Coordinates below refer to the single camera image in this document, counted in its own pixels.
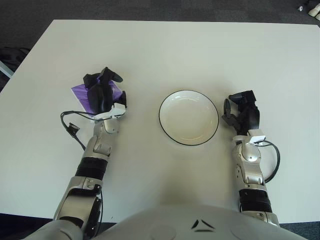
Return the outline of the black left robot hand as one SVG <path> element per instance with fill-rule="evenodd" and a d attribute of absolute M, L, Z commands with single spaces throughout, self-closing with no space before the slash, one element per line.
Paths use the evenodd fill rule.
<path fill-rule="evenodd" d="M 126 92 L 117 85 L 122 81 L 122 77 L 108 67 L 100 73 L 86 74 L 83 77 L 88 104 L 95 115 L 109 112 L 114 104 L 127 108 Z"/>

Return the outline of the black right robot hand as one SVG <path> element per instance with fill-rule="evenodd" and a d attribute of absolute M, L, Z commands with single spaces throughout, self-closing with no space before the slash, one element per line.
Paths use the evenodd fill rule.
<path fill-rule="evenodd" d="M 237 105 L 237 115 L 231 113 L 230 101 Z M 260 111 L 254 92 L 247 90 L 229 95 L 224 100 L 222 119 L 235 129 L 237 135 L 245 136 L 249 130 L 259 129 Z"/>

